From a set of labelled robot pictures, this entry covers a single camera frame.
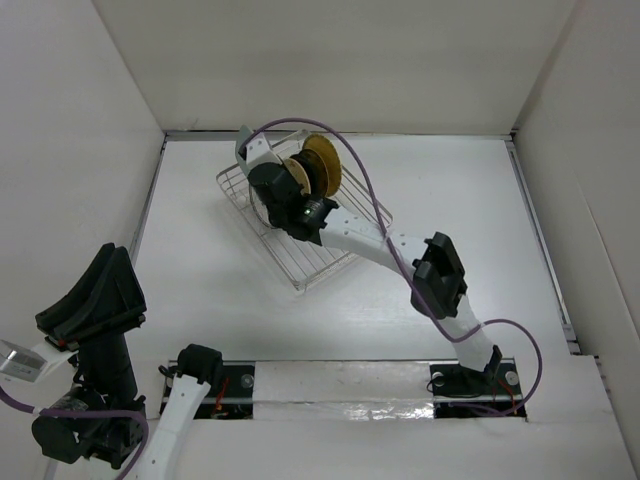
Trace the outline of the cream plate with drawings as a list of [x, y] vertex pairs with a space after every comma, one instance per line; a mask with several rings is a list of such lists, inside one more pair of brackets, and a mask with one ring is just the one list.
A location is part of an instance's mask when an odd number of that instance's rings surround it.
[[292, 157], [283, 160], [283, 164], [288, 172], [294, 177], [296, 182], [301, 186], [301, 192], [303, 195], [311, 194], [311, 181], [310, 178], [302, 166], [302, 164]]

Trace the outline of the black plate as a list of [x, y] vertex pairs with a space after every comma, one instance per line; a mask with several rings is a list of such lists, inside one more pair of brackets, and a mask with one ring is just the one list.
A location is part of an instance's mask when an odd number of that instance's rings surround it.
[[320, 158], [310, 151], [303, 150], [289, 159], [289, 169], [305, 195], [324, 196], [327, 190], [326, 171]]

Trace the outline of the brown yellow patterned plate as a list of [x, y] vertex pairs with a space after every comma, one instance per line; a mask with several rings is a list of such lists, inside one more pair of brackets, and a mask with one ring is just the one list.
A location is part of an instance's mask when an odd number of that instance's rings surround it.
[[311, 149], [303, 149], [300, 155], [303, 158], [302, 164], [311, 181], [311, 192], [322, 197], [328, 197], [328, 171], [320, 155]]

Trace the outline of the yellow woven pattern plate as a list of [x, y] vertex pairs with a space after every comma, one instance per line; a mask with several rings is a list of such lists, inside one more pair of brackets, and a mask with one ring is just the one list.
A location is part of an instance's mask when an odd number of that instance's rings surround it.
[[303, 148], [312, 150], [322, 160], [326, 169], [328, 183], [325, 196], [334, 196], [341, 185], [342, 164], [333, 143], [324, 135], [314, 133], [305, 139]]

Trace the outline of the pale green rectangular dish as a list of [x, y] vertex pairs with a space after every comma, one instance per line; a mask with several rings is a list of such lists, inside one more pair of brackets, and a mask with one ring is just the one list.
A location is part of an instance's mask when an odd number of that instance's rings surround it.
[[247, 177], [251, 171], [251, 163], [248, 159], [248, 143], [253, 130], [247, 125], [242, 125], [237, 132], [235, 141], [235, 159], [241, 172]]

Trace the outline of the white plate red characters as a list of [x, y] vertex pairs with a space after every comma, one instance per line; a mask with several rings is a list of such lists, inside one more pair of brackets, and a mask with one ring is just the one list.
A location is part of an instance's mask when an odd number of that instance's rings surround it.
[[270, 222], [268, 209], [259, 198], [258, 193], [253, 186], [249, 186], [249, 201], [258, 221], [265, 228], [273, 230], [274, 227]]

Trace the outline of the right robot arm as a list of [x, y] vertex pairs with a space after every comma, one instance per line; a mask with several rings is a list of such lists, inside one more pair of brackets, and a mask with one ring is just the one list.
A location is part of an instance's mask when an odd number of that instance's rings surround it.
[[[462, 381], [484, 393], [498, 381], [499, 347], [481, 331], [466, 300], [465, 270], [452, 240], [441, 232], [425, 240], [388, 230], [339, 205], [336, 175], [302, 155], [247, 169], [250, 190], [271, 227], [289, 237], [354, 253], [403, 276], [411, 304], [453, 345]], [[126, 248], [106, 243], [71, 291], [47, 312], [38, 328], [60, 351], [75, 351], [106, 334], [139, 326], [146, 305]]]

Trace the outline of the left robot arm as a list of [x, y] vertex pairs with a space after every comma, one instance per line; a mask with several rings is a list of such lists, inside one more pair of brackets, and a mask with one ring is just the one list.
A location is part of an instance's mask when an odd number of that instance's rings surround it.
[[162, 374], [172, 380], [151, 428], [125, 335], [142, 325], [146, 301], [127, 249], [100, 247], [73, 288], [35, 317], [46, 343], [75, 360], [71, 389], [37, 415], [32, 435], [44, 456], [73, 464], [97, 459], [119, 478], [163, 479], [204, 397], [224, 384], [221, 352], [190, 344]]

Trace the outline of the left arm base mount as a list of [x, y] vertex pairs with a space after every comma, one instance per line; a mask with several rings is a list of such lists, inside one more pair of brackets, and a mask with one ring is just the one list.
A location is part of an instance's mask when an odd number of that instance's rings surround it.
[[249, 420], [253, 418], [255, 363], [225, 361], [222, 383], [212, 388], [196, 410], [196, 420]]

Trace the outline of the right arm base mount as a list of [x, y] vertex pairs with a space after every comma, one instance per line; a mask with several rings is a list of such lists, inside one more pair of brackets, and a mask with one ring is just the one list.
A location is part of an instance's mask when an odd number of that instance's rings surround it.
[[[493, 379], [475, 377], [458, 363], [435, 363], [429, 366], [427, 390], [433, 396], [436, 419], [467, 419], [489, 416], [492, 410], [514, 409], [524, 398], [516, 365], [503, 360]], [[524, 406], [509, 416], [526, 416]]]

